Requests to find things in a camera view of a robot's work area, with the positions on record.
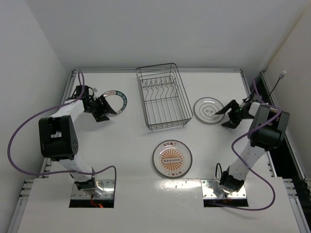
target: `white table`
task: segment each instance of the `white table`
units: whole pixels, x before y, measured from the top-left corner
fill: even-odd
[[[223,105],[246,97],[239,72],[181,72],[181,77],[191,107],[201,97],[214,97]],[[79,153],[85,161],[95,170],[109,165],[117,168],[114,208],[68,208],[73,184],[69,174],[36,179],[19,233],[299,232],[283,180],[271,177],[264,156],[254,170],[276,190],[271,208],[249,212],[203,207],[200,179],[213,179],[216,163],[226,169],[235,161],[231,143],[249,129],[250,120],[232,130],[220,123],[202,124],[194,116],[185,127],[151,132],[144,123],[134,72],[85,73],[85,78],[86,85],[97,88],[99,94],[119,90],[128,98],[124,112],[111,117],[110,122],[96,123],[90,114],[83,114],[75,122]],[[188,179],[185,185],[180,185],[179,180],[161,178],[153,168],[153,150],[167,139],[185,143],[192,152],[192,167],[183,177]],[[238,152],[245,143],[242,140],[236,145]],[[53,163],[52,170],[59,169],[63,168]],[[98,175],[101,179],[113,176],[113,170]],[[270,203],[269,186],[251,173],[245,188],[251,208]]]

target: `metal wire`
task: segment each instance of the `metal wire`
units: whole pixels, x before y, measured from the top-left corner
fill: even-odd
[[[186,125],[193,117],[175,63],[136,69],[140,101],[147,127],[153,131]]]

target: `gray wall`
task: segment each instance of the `gray wall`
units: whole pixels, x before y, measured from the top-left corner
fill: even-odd
[[[310,0],[26,0],[68,70],[266,69]]]
[[[266,72],[270,89],[283,70],[287,74],[273,97],[291,114],[288,132],[305,174],[311,177],[311,7],[270,63]]]
[[[6,156],[14,130],[28,117],[59,104],[67,72],[24,0],[2,0],[0,7],[0,232],[6,232],[23,180]],[[26,125],[13,142],[14,161],[40,171],[38,120]]]

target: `dish rack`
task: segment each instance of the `dish rack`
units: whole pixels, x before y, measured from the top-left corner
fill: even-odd
[[[149,130],[186,125],[193,117],[175,63],[136,69],[144,119]]]

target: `purple cable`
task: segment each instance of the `purple cable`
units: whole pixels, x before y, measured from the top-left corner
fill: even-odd
[[[11,157],[11,146],[12,146],[12,142],[16,136],[16,134],[18,133],[18,131],[24,126],[26,125],[29,121],[31,121],[32,119],[34,119],[35,117],[43,114],[43,113],[46,113],[46,112],[49,112],[51,110],[54,110],[54,109],[59,109],[61,107],[64,107],[64,106],[67,106],[69,104],[72,104],[78,100],[80,100],[82,98],[82,95],[84,94],[84,88],[85,88],[85,80],[84,80],[84,74],[79,71],[78,72],[78,78],[79,78],[79,83],[81,84],[81,81],[80,81],[80,75],[82,76],[82,91],[81,91],[81,94],[78,96],[78,98],[76,98],[74,101],[70,102],[70,103],[64,103],[64,104],[61,104],[61,105],[58,105],[58,106],[55,106],[55,107],[52,107],[52,108],[48,108],[46,110],[43,110],[33,116],[31,116],[30,118],[28,118],[27,120],[25,120],[16,130],[15,132],[12,134],[11,138],[10,138],[10,141],[9,141],[9,144],[8,144],[8,150],[7,150],[7,155],[8,155],[8,159],[9,159],[9,162],[10,164],[19,172],[21,173],[24,173],[26,175],[32,175],[32,176],[46,176],[46,175],[52,175],[52,174],[59,174],[59,173],[69,173],[69,172],[77,172],[75,170],[63,170],[63,171],[53,171],[53,172],[44,172],[44,173],[36,173],[36,172],[30,172],[30,171],[25,171],[21,168],[19,168],[12,160],[12,157]],[[114,189],[116,190],[116,183],[117,183],[117,169],[115,166],[111,165],[111,166],[108,166],[100,171],[97,171],[97,172],[94,172],[94,173],[88,173],[88,172],[82,172],[82,171],[79,171],[78,173],[80,174],[83,174],[83,175],[96,175],[96,174],[99,174],[99,173],[102,173],[103,171],[106,171],[108,170],[109,168],[114,168],[114,171],[115,171],[115,185],[114,185]]]
[[[258,90],[257,90],[257,87],[256,87],[256,82],[255,82],[255,79],[254,79],[254,89],[255,89],[255,92],[256,92],[256,95],[258,96],[259,98],[259,101],[261,103],[265,103],[262,101],[259,93],[258,93]],[[269,205],[265,206],[265,207],[262,207],[262,208],[256,208],[256,209],[246,209],[246,208],[241,208],[241,207],[235,207],[235,206],[228,206],[228,205],[222,205],[222,204],[217,204],[217,203],[214,203],[214,205],[217,205],[217,206],[221,206],[221,207],[228,207],[228,208],[232,208],[232,209],[238,209],[238,210],[247,210],[247,211],[260,211],[260,210],[266,210],[268,208],[270,208],[274,202],[276,201],[276,191],[274,190],[273,186],[265,179],[263,178],[261,175],[259,175],[258,173],[256,173],[252,168],[250,168],[247,164],[247,162],[236,152],[236,150],[234,149],[234,145],[240,141],[242,138],[246,137],[247,135],[249,134],[252,134],[254,132],[256,132],[257,130],[261,129],[262,127],[268,125],[269,123],[271,123],[272,121],[274,121],[276,118],[278,118],[281,114],[281,109],[275,107],[275,106],[271,106],[271,105],[266,105],[270,108],[276,108],[278,109],[278,113],[275,114],[271,119],[269,119],[268,121],[266,121],[265,123],[263,123],[262,125],[259,125],[258,127],[252,129],[251,131],[248,131],[247,133],[243,134],[242,136],[238,137],[236,140],[233,141],[232,145],[231,145],[231,149],[232,151],[235,153],[235,155],[245,164],[245,166],[253,173],[255,174],[257,177],[259,177],[261,180],[263,180],[264,182],[266,182],[269,187],[271,188],[272,190],[272,194],[273,194],[273,197],[272,197],[272,201],[270,202]]]

